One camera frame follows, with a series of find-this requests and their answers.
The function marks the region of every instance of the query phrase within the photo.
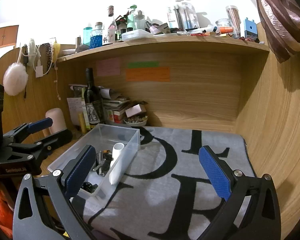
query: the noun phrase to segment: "white fluffy ball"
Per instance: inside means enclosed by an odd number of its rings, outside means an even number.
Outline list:
[[[22,63],[12,63],[3,76],[4,91],[9,96],[16,96],[23,91],[27,82],[28,74]]]

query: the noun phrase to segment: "white cylinder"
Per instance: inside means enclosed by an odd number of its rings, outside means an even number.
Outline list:
[[[123,143],[116,143],[113,146],[113,149],[112,149],[113,161],[111,161],[110,167],[112,167],[112,165],[115,163],[117,158],[120,156],[123,148],[124,148]],[[109,181],[110,181],[111,185],[115,185],[119,182],[121,173],[122,173],[122,158],[117,162],[117,164],[115,165],[115,167],[113,168],[113,170],[111,171],[111,173],[109,175]]]
[[[63,129],[67,129],[65,118],[63,117],[62,110],[60,108],[53,108],[46,112],[46,118],[50,117],[53,120],[53,124],[49,127],[50,133],[56,133]]]

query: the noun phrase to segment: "pink sticky note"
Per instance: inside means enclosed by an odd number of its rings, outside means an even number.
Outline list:
[[[97,76],[120,75],[120,58],[110,58],[97,62]]]

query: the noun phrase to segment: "transparent plastic box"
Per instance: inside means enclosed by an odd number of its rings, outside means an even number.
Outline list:
[[[92,169],[95,167],[94,163],[85,180],[90,182],[92,185],[98,184],[97,189],[93,193],[89,193],[83,189],[80,189],[78,193],[78,196],[90,201],[93,205],[104,208],[114,193],[120,178],[139,149],[139,129],[98,124],[89,133],[87,133],[68,150],[66,150],[53,163],[51,163],[48,166],[48,170],[51,172],[57,169],[62,170],[70,160],[75,159],[79,155],[81,150],[87,144],[92,145],[98,153],[99,151],[103,150],[110,150],[112,152],[112,148],[116,143],[123,143],[124,148],[107,174],[104,177],[101,177],[96,171],[92,171]],[[109,175],[112,171],[120,173],[119,180],[115,185],[111,185],[109,181]]]
[[[141,38],[152,38],[153,35],[145,30],[133,30],[127,33],[122,33],[123,41],[132,41]]]

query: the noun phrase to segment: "pink box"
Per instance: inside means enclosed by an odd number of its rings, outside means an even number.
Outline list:
[[[126,110],[127,117],[146,112],[144,105],[136,105]]]

